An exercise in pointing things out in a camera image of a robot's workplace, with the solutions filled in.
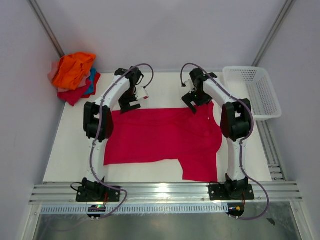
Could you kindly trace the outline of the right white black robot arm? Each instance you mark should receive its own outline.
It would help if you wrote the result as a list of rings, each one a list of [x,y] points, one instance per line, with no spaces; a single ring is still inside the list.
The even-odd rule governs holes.
[[[213,73],[197,67],[190,73],[190,80],[181,85],[191,84],[190,91],[182,101],[196,113],[197,109],[215,101],[221,108],[220,129],[227,139],[228,168],[224,184],[209,187],[211,200],[253,200],[252,185],[245,171],[246,144],[254,129],[254,120],[249,99],[232,96]]]

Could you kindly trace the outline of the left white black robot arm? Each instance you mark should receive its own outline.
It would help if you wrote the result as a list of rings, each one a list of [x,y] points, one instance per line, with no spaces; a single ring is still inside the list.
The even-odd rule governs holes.
[[[119,68],[106,91],[95,101],[86,102],[83,108],[83,130],[90,141],[89,164],[86,177],[77,190],[83,202],[101,202],[109,191],[119,192],[115,186],[104,185],[99,168],[104,165],[104,150],[114,131],[112,110],[116,104],[122,114],[141,108],[138,103],[137,84],[144,78],[138,66]]]

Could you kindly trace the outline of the magenta pink t-shirt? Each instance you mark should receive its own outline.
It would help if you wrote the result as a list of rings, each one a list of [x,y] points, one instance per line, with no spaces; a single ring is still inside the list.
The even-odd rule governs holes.
[[[178,160],[183,180],[217,182],[217,153],[223,136],[214,103],[189,108],[112,112],[114,130],[104,151],[104,165]]]

